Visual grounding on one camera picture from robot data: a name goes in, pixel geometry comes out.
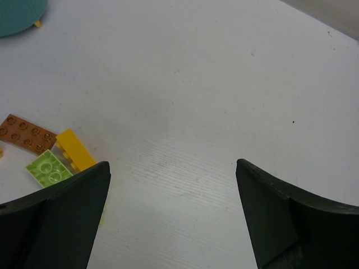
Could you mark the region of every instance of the lego brick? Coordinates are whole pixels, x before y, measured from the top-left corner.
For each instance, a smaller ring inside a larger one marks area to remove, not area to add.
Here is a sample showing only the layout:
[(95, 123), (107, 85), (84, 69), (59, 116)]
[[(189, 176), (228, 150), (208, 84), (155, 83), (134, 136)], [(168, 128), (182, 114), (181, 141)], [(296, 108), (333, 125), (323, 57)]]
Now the lego brick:
[(96, 164), (71, 129), (59, 134), (56, 139), (56, 146), (62, 150), (64, 157), (76, 171), (84, 171)]
[(10, 114), (0, 126), (0, 140), (40, 155), (53, 147), (56, 134)]
[(71, 172), (49, 150), (27, 165), (26, 170), (44, 188), (72, 176)]

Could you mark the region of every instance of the yellow object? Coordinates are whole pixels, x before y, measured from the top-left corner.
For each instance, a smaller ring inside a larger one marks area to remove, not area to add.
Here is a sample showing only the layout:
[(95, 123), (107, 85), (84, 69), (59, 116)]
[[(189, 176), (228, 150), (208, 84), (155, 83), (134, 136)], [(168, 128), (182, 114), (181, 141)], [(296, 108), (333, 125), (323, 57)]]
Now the yellow object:
[(41, 22), (40, 22), (40, 21), (35, 21), (34, 25), (35, 25), (37, 28), (40, 28), (40, 27), (41, 27)]
[(76, 171), (84, 171), (96, 164), (71, 129), (59, 134), (56, 139), (56, 146), (62, 150), (64, 157), (70, 161), (72, 168)]

